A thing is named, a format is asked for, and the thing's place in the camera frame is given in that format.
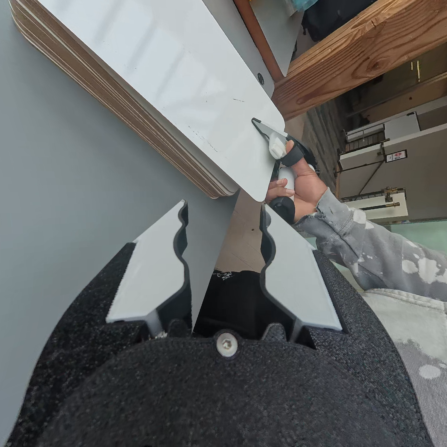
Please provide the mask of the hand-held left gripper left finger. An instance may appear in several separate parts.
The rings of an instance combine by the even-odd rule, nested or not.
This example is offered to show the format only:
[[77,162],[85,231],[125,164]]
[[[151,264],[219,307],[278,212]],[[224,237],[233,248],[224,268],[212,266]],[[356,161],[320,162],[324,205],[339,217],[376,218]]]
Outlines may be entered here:
[[106,323],[143,321],[159,337],[181,320],[192,331],[190,271],[183,258],[188,222],[188,204],[181,200],[133,241]]

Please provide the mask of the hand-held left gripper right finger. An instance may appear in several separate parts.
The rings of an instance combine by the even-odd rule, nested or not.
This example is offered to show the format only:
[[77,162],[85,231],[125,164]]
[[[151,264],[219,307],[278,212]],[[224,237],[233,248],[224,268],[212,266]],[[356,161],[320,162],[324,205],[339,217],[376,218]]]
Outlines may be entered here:
[[342,332],[316,249],[267,204],[261,206],[259,227],[265,262],[261,290],[291,319],[288,340],[297,342],[304,327]]

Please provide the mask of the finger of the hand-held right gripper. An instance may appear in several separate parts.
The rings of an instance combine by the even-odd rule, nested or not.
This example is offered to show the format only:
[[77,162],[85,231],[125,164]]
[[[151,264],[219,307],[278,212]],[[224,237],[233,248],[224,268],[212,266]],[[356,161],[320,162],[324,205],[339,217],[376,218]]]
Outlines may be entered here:
[[259,119],[252,118],[251,122],[266,140],[269,153],[274,159],[279,160],[287,155],[286,145],[288,140],[283,133],[273,130]]

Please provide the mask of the white rounded board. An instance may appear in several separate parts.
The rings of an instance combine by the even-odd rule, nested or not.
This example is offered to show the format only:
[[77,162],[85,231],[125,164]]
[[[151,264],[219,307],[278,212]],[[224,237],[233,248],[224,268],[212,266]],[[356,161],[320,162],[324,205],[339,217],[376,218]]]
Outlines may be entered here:
[[274,159],[252,124],[284,119],[202,1],[39,1],[233,194],[265,199]]

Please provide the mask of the stack of white panels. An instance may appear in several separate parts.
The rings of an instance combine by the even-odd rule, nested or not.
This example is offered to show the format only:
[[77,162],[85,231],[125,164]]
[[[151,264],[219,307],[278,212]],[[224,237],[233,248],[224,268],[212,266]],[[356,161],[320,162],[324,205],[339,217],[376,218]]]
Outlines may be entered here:
[[9,1],[25,39],[212,199],[239,186],[40,1]]

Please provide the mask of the person's right forearm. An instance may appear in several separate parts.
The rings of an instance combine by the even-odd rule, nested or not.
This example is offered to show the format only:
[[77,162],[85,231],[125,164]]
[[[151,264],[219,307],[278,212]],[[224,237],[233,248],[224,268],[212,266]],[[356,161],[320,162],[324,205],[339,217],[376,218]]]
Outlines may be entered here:
[[412,242],[366,219],[364,211],[340,203],[326,189],[295,227],[316,238],[316,246],[330,260],[348,268],[365,291],[386,289],[446,302],[446,255]]

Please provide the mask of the person's right hand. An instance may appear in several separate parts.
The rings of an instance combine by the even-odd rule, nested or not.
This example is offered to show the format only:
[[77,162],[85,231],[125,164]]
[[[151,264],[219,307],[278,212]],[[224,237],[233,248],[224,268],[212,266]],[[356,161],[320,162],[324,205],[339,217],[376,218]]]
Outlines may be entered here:
[[286,178],[271,181],[265,203],[271,204],[278,197],[292,199],[295,207],[293,223],[297,223],[305,215],[316,212],[316,206],[328,188],[304,158],[292,165],[291,169],[295,177],[294,185],[288,186]]

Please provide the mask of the grey spattered sweatshirt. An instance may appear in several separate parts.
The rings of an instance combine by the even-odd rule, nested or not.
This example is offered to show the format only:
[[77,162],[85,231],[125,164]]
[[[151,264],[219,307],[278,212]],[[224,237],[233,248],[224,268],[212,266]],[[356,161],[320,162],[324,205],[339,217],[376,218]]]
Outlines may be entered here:
[[361,293],[405,364],[434,446],[447,445],[447,304],[391,289]]

